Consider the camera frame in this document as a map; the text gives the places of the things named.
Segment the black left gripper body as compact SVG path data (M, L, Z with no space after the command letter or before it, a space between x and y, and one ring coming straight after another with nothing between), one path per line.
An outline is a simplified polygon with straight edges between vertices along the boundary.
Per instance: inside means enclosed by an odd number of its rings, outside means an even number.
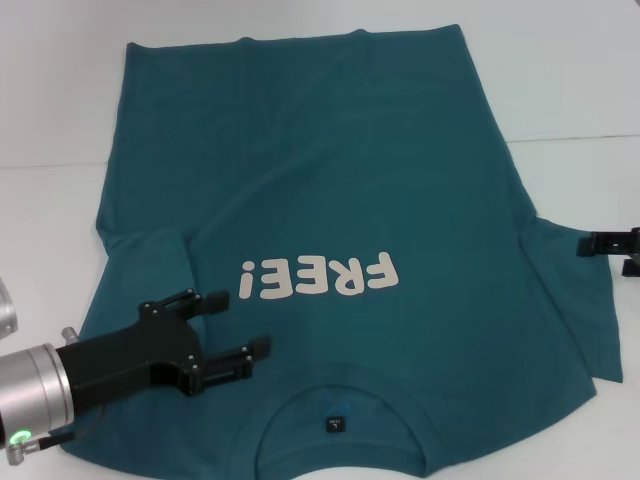
M187 396L201 390L203 350L195 330L169 314L138 307L129 327L57 349L76 411L88 411L154 386Z

